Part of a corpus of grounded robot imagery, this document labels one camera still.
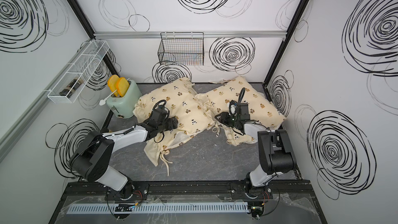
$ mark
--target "red wire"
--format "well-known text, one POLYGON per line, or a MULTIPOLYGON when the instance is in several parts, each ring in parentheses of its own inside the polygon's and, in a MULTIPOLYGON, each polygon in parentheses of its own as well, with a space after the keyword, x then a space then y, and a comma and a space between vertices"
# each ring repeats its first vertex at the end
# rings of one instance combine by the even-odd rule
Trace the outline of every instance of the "red wire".
POLYGON ((269 200, 269 195, 268 195, 268 193, 267 192, 265 192, 266 194, 267 194, 267 197, 268 197, 268 200, 269 200))
POLYGON ((264 195, 264 193, 262 193, 263 194, 263 196, 264 196, 264 201, 263 201, 263 205, 265 205, 266 204, 266 195, 264 195))

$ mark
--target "transparent plastic sheet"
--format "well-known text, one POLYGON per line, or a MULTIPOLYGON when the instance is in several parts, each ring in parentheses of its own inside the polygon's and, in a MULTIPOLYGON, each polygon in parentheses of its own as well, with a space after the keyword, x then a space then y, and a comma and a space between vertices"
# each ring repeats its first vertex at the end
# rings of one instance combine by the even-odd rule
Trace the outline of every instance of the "transparent plastic sheet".
POLYGON ((63 218, 67 214, 67 211, 69 207, 72 204, 75 203, 105 203, 105 197, 102 196, 97 196, 97 197, 91 197, 87 196, 82 198, 82 196, 77 196, 77 197, 67 197, 67 200, 65 201, 64 206, 61 208, 59 211, 59 214, 57 216, 57 220, 55 221, 55 224, 61 224, 63 222, 63 218))
MULTIPOLYGON (((291 196, 293 199, 300 197, 299 194, 291 194, 291 196)), ((274 201, 278 202, 278 199, 279 199, 279 195, 276 195, 276 194, 273 195, 274 201)), ((291 200, 291 198, 289 197, 289 194, 284 193, 284 194, 281 194, 281 200, 279 201, 279 203, 281 203, 281 202, 283 202, 287 206, 299 207, 306 211, 312 212, 316 216, 319 216, 318 212, 316 211, 316 209, 313 206, 313 204, 311 203, 311 201, 308 200, 308 198, 306 198, 306 197, 301 197, 301 198, 298 198, 295 200, 291 200)))
MULTIPOLYGON (((293 193, 293 194, 281 194, 280 195, 281 199, 279 201, 278 208, 282 208, 286 210, 287 207, 298 207, 301 208, 305 211, 311 212, 310 215, 313 216, 313 218, 309 218, 308 223, 321 223, 320 218, 317 214, 317 211, 312 203, 311 196, 309 194, 304 194, 304 193, 293 193)), ((277 202, 279 199, 279 194, 273 194, 273 199, 269 200, 269 203, 266 203, 267 207, 264 211, 264 214, 267 214, 269 211, 271 211, 274 206, 276 206, 277 202)), ((244 202, 243 200, 231 200, 229 197, 224 197, 223 195, 148 195, 148 198, 146 201, 143 201, 147 205, 151 204, 164 204, 166 205, 167 203, 195 203, 195 202, 230 202, 231 204, 237 204, 237 203, 242 203, 244 202)), ((82 197, 82 196, 69 196, 67 197, 67 200, 62 207, 61 211, 58 214, 57 221, 55 222, 56 224, 65 224, 65 223, 72 223, 71 220, 68 220, 67 222, 64 222, 65 220, 65 215, 69 209, 69 207, 72 204, 75 203, 106 203, 105 197, 104 196, 98 196, 98 197, 82 197)), ((279 215, 281 213, 278 213, 276 216, 269 215, 267 217, 261 217, 261 219, 264 220, 275 220, 275 218, 279 219, 279 215)), ((250 214, 244 214, 244 213, 238 213, 237 214, 229 214, 232 217, 232 222, 230 221, 229 223, 255 223, 258 220, 254 220, 250 214)), ((95 219, 94 217, 92 219, 89 219, 90 221, 97 220, 98 223, 166 223, 166 224, 174 224, 174 223, 185 223, 187 221, 191 221, 194 223, 208 223, 209 219, 206 218, 206 216, 215 216, 214 214, 205 214, 202 215, 200 218, 198 218, 198 214, 177 214, 177 213, 148 213, 148 214, 130 214, 124 219, 119 219, 116 220, 114 217, 112 217, 110 214, 104 214, 101 215, 100 221, 98 222, 98 218, 95 219)), ((85 222, 83 220, 78 221, 76 223, 87 223, 87 219, 85 222)))
MULTIPOLYGON (((219 195, 149 195, 147 198, 147 204, 155 204, 155 203, 178 203, 178 202, 231 202, 232 204, 236 204, 238 202, 243 202, 243 200, 224 200, 220 198, 219 195)), ((147 224, 151 223, 165 223, 165 224, 174 224, 177 221, 177 214, 171 213, 158 213, 158 214, 148 214, 147 224)))

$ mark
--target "pillowcase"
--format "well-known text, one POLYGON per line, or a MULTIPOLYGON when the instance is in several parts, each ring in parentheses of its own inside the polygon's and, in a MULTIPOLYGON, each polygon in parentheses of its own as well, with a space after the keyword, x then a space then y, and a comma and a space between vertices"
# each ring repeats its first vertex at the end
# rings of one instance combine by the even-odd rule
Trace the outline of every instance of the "pillowcase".
MULTIPOLYGON (((221 87, 195 96, 201 103, 202 108, 211 110, 213 119, 221 112, 229 112, 229 102, 238 101, 242 87, 246 88, 243 102, 248 103, 250 119, 258 121, 259 124, 269 127, 271 130, 279 128, 286 117, 281 114, 262 94, 257 92, 243 76, 238 76, 221 87)), ((231 127, 222 125, 228 143, 234 146, 240 143, 256 143, 257 140, 248 135, 236 134, 231 127)))
POLYGON ((166 164, 167 175, 168 161, 164 155, 169 154, 170 149, 186 143, 196 134, 214 125, 210 109, 203 110, 198 99, 195 98, 197 93, 192 88, 193 85, 194 83, 191 83, 188 78, 180 78, 143 95, 135 104, 133 113, 139 123, 149 117, 153 106, 162 99, 167 101, 166 107, 170 110, 170 118, 177 117, 177 129, 164 132, 164 137, 162 133, 159 133, 148 140, 144 148, 147 157, 155 166, 158 166, 158 158, 161 158, 166 164))

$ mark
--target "wall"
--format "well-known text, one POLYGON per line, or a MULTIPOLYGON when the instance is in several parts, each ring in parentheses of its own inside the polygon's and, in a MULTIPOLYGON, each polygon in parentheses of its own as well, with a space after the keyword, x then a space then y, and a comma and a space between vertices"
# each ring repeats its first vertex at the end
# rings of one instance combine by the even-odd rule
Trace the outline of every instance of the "wall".
POLYGON ((398 217, 397 5, 313 0, 268 85, 329 224, 398 217))
POLYGON ((0 12, 0 76, 8 82, 0 84, 0 91, 8 97, 1 98, 0 136, 88 39, 65 0, 5 2, 9 7, 0 12), (17 37, 10 40, 9 35, 17 37))
MULTIPOLYGON (((3 82, 0 85, 0 135, 12 126, 40 92, 47 89, 46 86, 88 38, 66 0, 5 1, 1 0, 0 7, 0 77, 3 82), (13 24, 21 19, 25 23, 26 17, 27 25, 13 24), (24 39, 10 41, 9 35, 24 39)), ((97 105, 100 98, 108 94, 109 89, 101 90, 108 75, 101 65, 74 104, 49 102, 0 163, 1 223, 42 224, 50 220, 67 183, 57 172, 55 163, 64 176, 73 175, 63 170, 58 157, 65 148, 48 148, 45 140, 49 147, 56 147, 67 126, 81 118, 88 120, 75 123, 79 125, 71 132, 84 133, 85 129, 102 127, 109 109, 97 105)), ((71 155, 79 141, 65 137, 58 146, 63 142, 74 142, 68 151, 71 155)))
MULTIPOLYGON (((300 0, 77 0, 96 32, 286 30, 300 0)), ((281 38, 206 38, 200 60, 177 54, 159 58, 159 39, 114 39, 110 47, 126 75, 136 82, 170 82, 182 75, 192 82, 246 76, 262 82, 281 38), (158 62, 169 61, 159 68, 158 62)), ((184 44, 192 50, 194 44, 184 44)), ((178 49, 166 52, 182 52, 178 49)))

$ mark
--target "gray marble floor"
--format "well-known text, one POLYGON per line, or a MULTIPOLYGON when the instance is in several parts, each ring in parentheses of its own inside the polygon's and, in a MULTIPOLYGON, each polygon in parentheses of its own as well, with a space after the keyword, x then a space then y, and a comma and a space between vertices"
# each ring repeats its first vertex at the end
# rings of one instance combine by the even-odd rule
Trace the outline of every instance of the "gray marble floor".
MULTIPOLYGON (((143 94, 161 87, 162 84, 140 84, 143 94)), ((208 92, 220 85, 196 84, 198 93, 208 92)), ((260 83, 252 84, 258 92, 264 92, 260 83)), ((135 117, 119 119, 115 116, 108 128, 122 130, 137 123, 135 117)), ((232 146, 226 143, 221 132, 218 137, 211 130, 204 131, 186 144, 172 149, 166 156, 170 175, 165 164, 159 160, 155 167, 144 153, 146 143, 133 144, 112 154, 109 165, 123 172, 134 181, 186 181, 186 180, 239 180, 255 169, 259 162, 257 144, 232 146)), ((278 179, 296 179, 294 172, 282 174, 278 179)))

